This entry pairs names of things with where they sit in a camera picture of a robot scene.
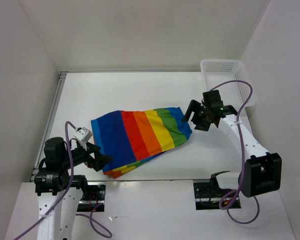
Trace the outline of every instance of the gray wall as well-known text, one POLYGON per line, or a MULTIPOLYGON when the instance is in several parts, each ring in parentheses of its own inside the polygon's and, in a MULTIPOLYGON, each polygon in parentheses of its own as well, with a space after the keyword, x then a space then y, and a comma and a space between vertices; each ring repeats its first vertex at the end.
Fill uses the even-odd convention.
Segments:
POLYGON ((61 71, 199 70, 239 59, 268 0, 20 0, 61 71))
POLYGON ((28 181, 58 72, 16 0, 0 0, 0 239, 28 181))
POLYGON ((270 2, 241 60, 258 97, 251 127, 282 157, 280 194, 300 240, 300 0, 270 2))

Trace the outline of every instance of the yellow stripe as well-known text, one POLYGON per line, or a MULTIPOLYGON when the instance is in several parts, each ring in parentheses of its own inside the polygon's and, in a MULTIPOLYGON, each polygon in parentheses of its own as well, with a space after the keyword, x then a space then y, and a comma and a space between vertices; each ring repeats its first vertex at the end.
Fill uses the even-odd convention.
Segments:
POLYGON ((168 131, 163 125, 162 119, 158 116, 157 111, 148 110, 145 111, 146 117, 149 120, 153 131, 161 145, 162 151, 167 151, 175 148, 173 139, 168 131))
POLYGON ((136 169, 136 167, 135 166, 131 166, 131 167, 127 168, 127 169, 122 170, 121 172, 122 172, 122 174, 126 174, 126 173, 132 171, 133 169, 136 169))
POLYGON ((118 172, 118 171, 120 171, 120 170, 123 170, 123 169, 126 169, 126 168, 127 168, 127 166, 126 166, 126 165, 124 165, 124 166, 121 166, 121 167, 118 167, 118 168, 112 169, 112 171, 114 171, 114 172, 118 172))

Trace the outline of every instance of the laundry basket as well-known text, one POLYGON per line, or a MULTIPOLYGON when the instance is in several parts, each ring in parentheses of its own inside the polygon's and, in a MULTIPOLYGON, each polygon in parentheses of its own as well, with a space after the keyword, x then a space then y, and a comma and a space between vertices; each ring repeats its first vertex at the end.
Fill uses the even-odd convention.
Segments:
MULTIPOLYGON (((243 62, 230 59, 208 59, 200 63, 203 86, 205 90, 230 80, 242 80, 251 83, 248 72, 243 62)), ((239 108, 249 96, 250 88, 244 83, 228 83, 218 88, 224 105, 239 108)), ((246 107, 253 106, 256 102, 253 94, 246 107)))

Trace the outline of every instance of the folded cloth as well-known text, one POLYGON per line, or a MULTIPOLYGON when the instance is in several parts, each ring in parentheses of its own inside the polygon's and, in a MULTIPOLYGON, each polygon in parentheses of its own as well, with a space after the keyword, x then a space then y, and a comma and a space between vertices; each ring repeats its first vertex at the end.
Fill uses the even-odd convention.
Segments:
POLYGON ((91 121, 95 144, 113 157, 103 173, 117 178, 185 143, 192 133, 179 107, 114 111, 91 121))

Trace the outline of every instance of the blue stripe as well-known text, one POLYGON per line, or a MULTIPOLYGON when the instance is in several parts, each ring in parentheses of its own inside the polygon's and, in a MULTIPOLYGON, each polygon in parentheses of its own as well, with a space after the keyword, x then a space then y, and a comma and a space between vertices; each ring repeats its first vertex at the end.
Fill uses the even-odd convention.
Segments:
POLYGON ((102 140, 101 140, 101 134, 100 134, 98 120, 97 119, 92 120, 91 125, 92 125, 94 143, 95 143, 95 145, 97 145, 101 148, 100 153, 105 154, 104 149, 103 149, 102 140))
POLYGON ((192 134, 192 130, 190 128, 190 125, 187 122, 182 122, 182 118, 184 116, 182 110, 180 107, 167 107, 166 109, 168 109, 172 115, 172 117, 175 118, 176 123, 178 124, 178 129, 180 132, 182 132, 185 137, 186 140, 189 140, 190 135, 192 134))
POLYGON ((107 172, 136 161, 126 134, 121 111, 114 111, 97 119, 104 154, 113 157, 103 171, 107 172))

